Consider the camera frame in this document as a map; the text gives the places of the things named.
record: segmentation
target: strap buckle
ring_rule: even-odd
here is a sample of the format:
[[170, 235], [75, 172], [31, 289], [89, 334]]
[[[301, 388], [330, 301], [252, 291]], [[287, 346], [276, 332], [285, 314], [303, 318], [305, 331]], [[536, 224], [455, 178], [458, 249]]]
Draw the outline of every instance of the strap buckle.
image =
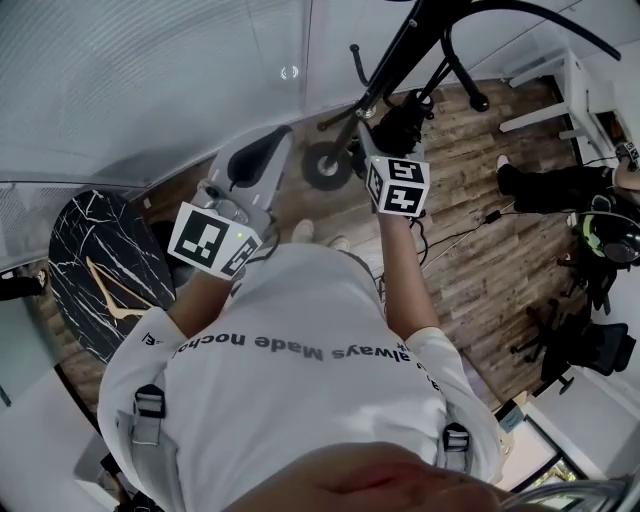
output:
[[133, 398], [131, 442], [158, 446], [160, 425], [166, 416], [164, 391], [153, 384], [142, 386]]
[[469, 449], [469, 431], [460, 423], [449, 423], [443, 435], [445, 452], [466, 452]]

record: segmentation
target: person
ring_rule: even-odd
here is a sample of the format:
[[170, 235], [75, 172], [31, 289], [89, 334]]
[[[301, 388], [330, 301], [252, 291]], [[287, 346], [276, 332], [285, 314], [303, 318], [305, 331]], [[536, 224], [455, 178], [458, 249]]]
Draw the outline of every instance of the person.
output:
[[503, 195], [515, 196], [514, 209], [522, 213], [554, 213], [563, 210], [589, 210], [599, 194], [617, 191], [626, 201], [640, 204], [634, 192], [640, 191], [640, 173], [629, 156], [620, 156], [615, 169], [581, 165], [544, 173], [525, 173], [509, 163], [506, 155], [498, 158], [498, 187]]
[[[162, 432], [177, 447], [185, 510], [499, 507], [505, 494], [486, 483], [500, 473], [497, 422], [439, 328], [408, 220], [378, 220], [386, 316], [348, 240], [311, 244], [306, 220], [294, 243], [247, 265], [233, 297], [232, 283], [197, 273], [169, 311], [140, 319], [105, 371], [98, 405], [133, 485], [147, 492], [117, 418], [162, 375]], [[436, 467], [450, 467], [441, 450], [452, 419], [469, 434], [464, 473]]]
[[47, 285], [47, 271], [40, 270], [36, 277], [8, 277], [0, 279], [0, 300], [41, 295]]

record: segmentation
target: black pants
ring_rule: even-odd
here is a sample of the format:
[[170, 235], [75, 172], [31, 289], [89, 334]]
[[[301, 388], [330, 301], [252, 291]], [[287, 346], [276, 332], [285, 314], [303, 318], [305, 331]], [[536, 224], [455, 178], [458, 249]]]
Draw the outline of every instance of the black pants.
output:
[[591, 199], [612, 183], [608, 167], [567, 167], [549, 172], [522, 172], [512, 165], [498, 170], [498, 186], [515, 197], [514, 209], [526, 213], [585, 211]]
[[0, 300], [40, 295], [42, 286], [35, 277], [10, 277], [0, 279]]

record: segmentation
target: black lettering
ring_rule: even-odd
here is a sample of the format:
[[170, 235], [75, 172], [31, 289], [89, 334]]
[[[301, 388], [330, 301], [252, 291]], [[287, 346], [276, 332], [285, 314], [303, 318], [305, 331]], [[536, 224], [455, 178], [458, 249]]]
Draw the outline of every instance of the black lettering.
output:
[[271, 342], [271, 352], [277, 352], [278, 350], [282, 350], [287, 346], [287, 344], [282, 340], [274, 339]]
[[322, 350], [313, 347], [303, 347], [304, 357], [307, 359], [314, 357], [318, 361], [322, 361]]
[[231, 343], [233, 345], [242, 345], [242, 346], [244, 346], [244, 334], [232, 334], [231, 335]]
[[389, 349], [386, 349], [386, 348], [376, 348], [376, 355], [377, 356], [384, 356], [384, 357], [393, 357], [391, 355], [391, 351]]
[[266, 348], [269, 346], [269, 338], [265, 338], [264, 336], [259, 336], [256, 338], [256, 346]]

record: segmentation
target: white vein pattern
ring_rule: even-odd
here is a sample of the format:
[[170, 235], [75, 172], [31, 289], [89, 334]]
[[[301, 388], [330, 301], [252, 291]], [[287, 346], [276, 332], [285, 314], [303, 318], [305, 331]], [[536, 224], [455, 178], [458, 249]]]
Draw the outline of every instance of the white vein pattern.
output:
[[[90, 190], [60, 212], [49, 244], [54, 298], [80, 344], [107, 363], [138, 321], [109, 313], [86, 266], [94, 264], [134, 293], [167, 309], [175, 299], [162, 250], [141, 215], [122, 197]], [[102, 279], [118, 307], [145, 309], [135, 297]]]

